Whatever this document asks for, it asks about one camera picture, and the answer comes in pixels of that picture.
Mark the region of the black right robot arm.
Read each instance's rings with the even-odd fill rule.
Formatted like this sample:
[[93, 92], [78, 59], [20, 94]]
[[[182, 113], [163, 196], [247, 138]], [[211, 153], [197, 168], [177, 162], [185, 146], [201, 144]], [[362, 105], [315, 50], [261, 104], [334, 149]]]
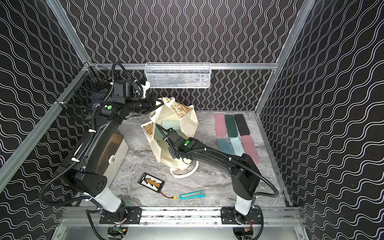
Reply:
[[261, 174], [247, 154], [230, 155], [192, 138], [176, 144], [174, 149], [177, 158], [196, 160], [227, 172], [237, 195], [235, 211], [240, 215], [248, 215], [253, 199], [258, 196], [279, 196], [278, 189]]

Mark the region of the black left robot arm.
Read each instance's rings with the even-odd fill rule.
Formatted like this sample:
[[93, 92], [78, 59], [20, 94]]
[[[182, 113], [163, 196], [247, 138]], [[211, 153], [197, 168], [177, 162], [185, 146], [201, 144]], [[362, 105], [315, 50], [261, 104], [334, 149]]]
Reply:
[[[63, 171], [42, 188], [39, 193], [41, 203], [48, 206], [67, 205], [79, 200], [90, 201], [101, 194], [107, 187], [107, 177], [97, 170], [107, 141], [129, 114], [154, 111], [163, 104], [162, 100], [149, 96], [138, 100], [124, 100], [122, 104], [103, 102], [97, 105], [91, 116], [89, 134], [69, 163], [64, 166]], [[63, 180], [83, 195], [63, 202], [48, 201], [45, 199], [46, 191], [57, 180]]]

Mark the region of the cream canvas tote bag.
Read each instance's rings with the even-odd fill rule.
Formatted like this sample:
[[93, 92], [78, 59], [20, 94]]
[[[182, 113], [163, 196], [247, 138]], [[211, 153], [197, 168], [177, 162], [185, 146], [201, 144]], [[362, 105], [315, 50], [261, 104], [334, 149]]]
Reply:
[[159, 163], [170, 168], [174, 178], [186, 178], [192, 175], [199, 163], [184, 174], [176, 171], [187, 169], [192, 160], [190, 157], [182, 157], [183, 143], [192, 138], [198, 128], [199, 122], [195, 107], [178, 103], [175, 98], [156, 99], [156, 106], [150, 112], [150, 121], [142, 124], [141, 128], [147, 138], [151, 150]]

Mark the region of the teal pencil case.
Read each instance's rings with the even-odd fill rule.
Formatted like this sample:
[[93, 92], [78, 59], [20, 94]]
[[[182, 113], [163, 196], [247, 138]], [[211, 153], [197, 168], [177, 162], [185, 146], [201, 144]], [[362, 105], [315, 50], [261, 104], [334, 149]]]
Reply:
[[218, 146], [218, 149], [223, 153], [226, 153], [229, 155], [235, 154], [233, 147], [228, 139], [225, 139], [225, 138], [218, 139], [217, 146]]

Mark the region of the black pencil case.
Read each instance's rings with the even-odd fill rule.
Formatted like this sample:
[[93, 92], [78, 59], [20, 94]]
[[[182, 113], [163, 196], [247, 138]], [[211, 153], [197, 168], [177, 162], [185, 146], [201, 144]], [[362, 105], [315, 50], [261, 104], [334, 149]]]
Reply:
[[250, 135], [250, 130], [243, 114], [236, 114], [235, 121], [241, 136]]

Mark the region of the dark green pencil case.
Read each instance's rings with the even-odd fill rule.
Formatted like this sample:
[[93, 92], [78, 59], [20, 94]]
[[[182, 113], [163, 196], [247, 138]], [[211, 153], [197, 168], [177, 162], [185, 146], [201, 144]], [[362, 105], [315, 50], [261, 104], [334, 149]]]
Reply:
[[225, 124], [227, 129], [227, 135], [229, 138], [238, 136], [238, 129], [234, 115], [225, 115]]

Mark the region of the light blue pencil case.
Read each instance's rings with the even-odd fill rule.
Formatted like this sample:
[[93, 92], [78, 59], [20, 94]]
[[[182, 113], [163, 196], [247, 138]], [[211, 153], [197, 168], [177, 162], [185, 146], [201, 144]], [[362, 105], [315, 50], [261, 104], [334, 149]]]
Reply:
[[239, 138], [230, 138], [230, 142], [235, 155], [241, 157], [245, 153], [241, 140]]

